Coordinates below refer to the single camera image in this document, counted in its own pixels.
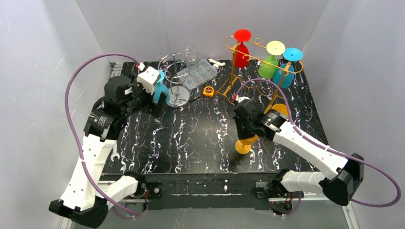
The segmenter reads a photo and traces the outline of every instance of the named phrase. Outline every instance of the marble pattern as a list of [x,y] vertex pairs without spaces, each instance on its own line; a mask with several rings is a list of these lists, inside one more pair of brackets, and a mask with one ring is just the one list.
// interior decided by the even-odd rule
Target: marble pattern
[[[226,66],[219,70],[217,77],[206,85],[217,90],[226,81],[231,72],[231,63],[225,62]],[[157,68],[157,62],[145,64]],[[243,80],[257,78],[259,64],[258,61],[250,61],[247,67],[237,69],[235,73]],[[122,74],[129,74],[133,67],[132,62],[124,63]],[[237,81],[234,90],[240,85],[241,82]],[[266,83],[250,84],[254,85],[258,85],[264,94],[271,95],[275,90]],[[192,98],[200,96],[204,86],[195,89]],[[293,84],[283,92],[288,97],[296,125],[327,144],[304,73],[296,74]],[[252,98],[263,109],[271,98],[261,95],[256,88],[245,88],[242,95]],[[238,139],[233,115],[232,105],[221,95],[214,98],[203,96],[182,109],[167,107],[159,118],[136,112],[129,117],[122,138],[118,141],[120,161],[108,161],[104,173],[124,173],[129,170],[138,173],[272,172],[282,168],[316,170],[291,150],[267,139],[257,140],[246,155],[236,153],[234,145]]]

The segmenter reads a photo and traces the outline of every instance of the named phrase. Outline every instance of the transparent plastic box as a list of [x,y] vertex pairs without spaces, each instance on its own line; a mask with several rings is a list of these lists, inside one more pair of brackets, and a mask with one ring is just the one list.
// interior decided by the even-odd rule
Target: transparent plastic box
[[[188,69],[183,69],[177,72],[177,75],[186,74]],[[218,71],[206,60],[200,60],[198,69],[192,70],[192,74],[185,76],[186,81],[182,82],[182,85],[187,87],[189,90],[193,90],[204,83],[212,80],[218,74]]]

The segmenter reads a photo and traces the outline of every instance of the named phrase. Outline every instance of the round metal base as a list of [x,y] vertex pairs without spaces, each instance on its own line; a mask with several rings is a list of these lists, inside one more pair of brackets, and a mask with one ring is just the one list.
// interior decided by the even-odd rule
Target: round metal base
[[181,108],[189,102],[190,91],[183,86],[173,86],[169,88],[169,97],[167,105],[172,108]]

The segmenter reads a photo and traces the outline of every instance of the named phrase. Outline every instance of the white wall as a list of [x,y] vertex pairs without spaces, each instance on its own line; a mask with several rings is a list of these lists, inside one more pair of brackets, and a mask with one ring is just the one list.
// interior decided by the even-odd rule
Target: white wall
[[[230,59],[225,39],[249,29],[264,45],[303,49],[328,0],[76,0],[104,52],[144,61],[193,45],[201,58]],[[268,53],[249,46],[250,53]],[[109,58],[120,62],[123,59]]]
[[[405,2],[330,0],[304,51],[305,73],[332,147],[358,153],[405,188]],[[365,168],[355,199],[394,199],[388,179]],[[405,200],[354,204],[364,229],[402,229]]]
[[[74,0],[1,1],[1,228],[58,228],[61,218],[48,206],[78,158],[64,91],[76,67],[101,53]],[[71,111],[80,135],[108,69],[99,60],[74,82]]]

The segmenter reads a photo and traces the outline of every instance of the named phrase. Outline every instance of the tape measure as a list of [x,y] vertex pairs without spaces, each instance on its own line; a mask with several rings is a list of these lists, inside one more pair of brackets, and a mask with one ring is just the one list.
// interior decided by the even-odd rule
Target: tape measure
[[208,96],[208,97],[213,97],[214,96],[214,88],[211,86],[207,86],[204,88],[204,91],[202,92],[203,95]]

